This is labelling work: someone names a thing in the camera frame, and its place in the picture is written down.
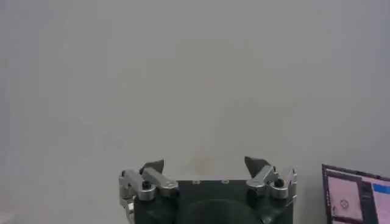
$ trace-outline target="screw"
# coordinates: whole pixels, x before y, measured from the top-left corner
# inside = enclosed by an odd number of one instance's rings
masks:
[[[142,182],[142,190],[149,190],[152,187],[149,181]]]

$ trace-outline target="computer monitor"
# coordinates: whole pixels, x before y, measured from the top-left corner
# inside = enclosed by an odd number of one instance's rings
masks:
[[[390,178],[322,165],[328,224],[390,224]]]

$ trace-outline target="white wall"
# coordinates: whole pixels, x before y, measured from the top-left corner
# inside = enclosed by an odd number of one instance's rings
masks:
[[[298,165],[297,221],[325,223],[321,163],[390,175],[389,24],[388,0],[0,0],[0,204],[126,223],[120,170],[250,155]]]

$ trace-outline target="black screw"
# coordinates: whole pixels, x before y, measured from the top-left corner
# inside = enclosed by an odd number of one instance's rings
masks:
[[[152,187],[152,184],[149,181],[142,182],[142,190],[149,190]]]
[[[285,182],[282,179],[275,180],[274,183],[275,187],[283,187],[285,185]]]

